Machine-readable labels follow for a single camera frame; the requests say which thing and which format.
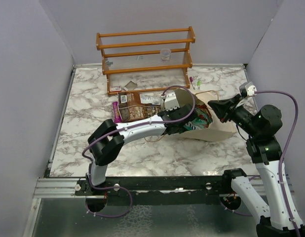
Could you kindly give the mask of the beige paper bag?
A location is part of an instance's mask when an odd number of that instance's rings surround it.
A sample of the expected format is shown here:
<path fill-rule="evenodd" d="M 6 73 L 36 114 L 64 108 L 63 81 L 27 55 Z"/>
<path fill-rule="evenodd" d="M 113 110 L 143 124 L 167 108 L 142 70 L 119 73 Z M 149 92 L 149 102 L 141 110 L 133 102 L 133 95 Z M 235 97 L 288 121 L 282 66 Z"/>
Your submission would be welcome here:
<path fill-rule="evenodd" d="M 218 142 L 228 139 L 236 133 L 235 126 L 231 122 L 226 122 L 226 123 L 220 122 L 220 120 L 217 118 L 213 110 L 207 104 L 208 101 L 211 100 L 218 101 L 220 97 L 217 91 L 214 90 L 202 91 L 202 90 L 191 89 L 190 92 L 195 96 L 196 105 L 205 104 L 208 107 L 212 115 L 213 122 L 209 125 L 208 128 L 186 131 L 184 133 L 176 133 L 174 134 L 175 137 L 198 139 L 209 142 Z"/>

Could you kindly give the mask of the brown snack bag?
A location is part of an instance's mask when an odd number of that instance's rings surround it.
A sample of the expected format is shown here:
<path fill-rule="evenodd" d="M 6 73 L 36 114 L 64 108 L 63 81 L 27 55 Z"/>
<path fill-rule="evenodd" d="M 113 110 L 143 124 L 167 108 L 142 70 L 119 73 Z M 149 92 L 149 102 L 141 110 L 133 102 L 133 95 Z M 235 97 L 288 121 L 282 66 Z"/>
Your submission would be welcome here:
<path fill-rule="evenodd" d="M 139 92 L 120 92 L 118 112 L 122 122 L 133 122 L 157 115 L 161 110 L 162 99 Z"/>

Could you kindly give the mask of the purple snack pouch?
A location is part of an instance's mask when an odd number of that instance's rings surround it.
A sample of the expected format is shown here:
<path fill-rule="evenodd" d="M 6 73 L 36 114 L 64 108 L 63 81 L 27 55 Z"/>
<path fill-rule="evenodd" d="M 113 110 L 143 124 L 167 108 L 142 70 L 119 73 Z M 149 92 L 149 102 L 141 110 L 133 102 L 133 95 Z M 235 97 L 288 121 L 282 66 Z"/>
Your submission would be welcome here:
<path fill-rule="evenodd" d="M 119 110 L 118 110 L 118 102 L 115 101 L 112 103 L 112 105 L 113 105 L 113 113 L 114 113 L 114 123 L 121 123 L 122 118 L 121 118 Z"/>

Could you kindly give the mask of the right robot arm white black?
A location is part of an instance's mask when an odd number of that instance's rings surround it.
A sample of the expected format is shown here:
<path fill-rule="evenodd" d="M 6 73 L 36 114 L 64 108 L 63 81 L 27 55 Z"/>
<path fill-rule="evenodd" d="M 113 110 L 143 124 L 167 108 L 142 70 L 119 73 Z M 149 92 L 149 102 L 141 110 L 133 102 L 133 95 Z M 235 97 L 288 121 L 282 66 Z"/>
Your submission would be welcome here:
<path fill-rule="evenodd" d="M 242 169 L 224 171 L 221 187 L 226 193 L 236 192 L 256 222 L 260 237 L 305 237 L 305 225 L 295 205 L 284 171 L 284 154 L 275 134 L 282 127 L 281 111 L 264 105 L 255 115 L 243 106 L 237 94 L 231 99 L 209 101 L 220 122 L 233 121 L 249 138 L 246 149 L 262 180 L 267 200 L 252 187 Z"/>

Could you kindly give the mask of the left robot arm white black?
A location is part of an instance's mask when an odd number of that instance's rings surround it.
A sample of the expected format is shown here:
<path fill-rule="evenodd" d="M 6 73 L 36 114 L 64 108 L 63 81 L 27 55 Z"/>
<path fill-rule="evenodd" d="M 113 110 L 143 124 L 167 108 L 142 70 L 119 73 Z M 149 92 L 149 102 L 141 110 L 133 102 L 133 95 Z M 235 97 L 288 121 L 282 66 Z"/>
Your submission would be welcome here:
<path fill-rule="evenodd" d="M 134 122 L 114 123 L 112 119 L 105 120 L 88 138 L 88 147 L 83 151 L 84 154 L 90 151 L 93 156 L 86 188 L 93 195 L 102 192 L 107 166 L 117 158 L 124 145 L 150 136 L 182 133 L 184 125 L 196 117 L 195 106 L 186 104 Z"/>

